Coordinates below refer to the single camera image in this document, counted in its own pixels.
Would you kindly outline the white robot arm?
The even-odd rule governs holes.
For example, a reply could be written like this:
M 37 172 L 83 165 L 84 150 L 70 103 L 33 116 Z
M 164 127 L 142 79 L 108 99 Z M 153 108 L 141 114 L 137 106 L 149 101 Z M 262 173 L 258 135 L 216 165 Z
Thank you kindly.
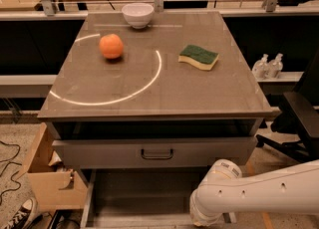
M 191 221 L 210 226 L 224 213 L 319 212 L 319 161 L 244 177 L 230 160 L 218 160 L 189 198 Z

